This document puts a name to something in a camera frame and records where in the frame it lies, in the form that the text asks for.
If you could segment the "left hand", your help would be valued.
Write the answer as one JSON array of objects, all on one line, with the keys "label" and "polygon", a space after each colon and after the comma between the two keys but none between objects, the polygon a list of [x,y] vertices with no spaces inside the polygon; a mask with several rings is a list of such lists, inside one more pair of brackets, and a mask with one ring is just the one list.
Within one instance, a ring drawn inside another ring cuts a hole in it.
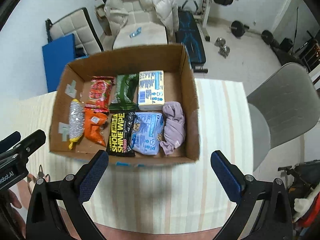
[{"label": "left hand", "polygon": [[25,221],[16,209],[22,205],[11,190],[1,192],[1,239],[25,239]]}]

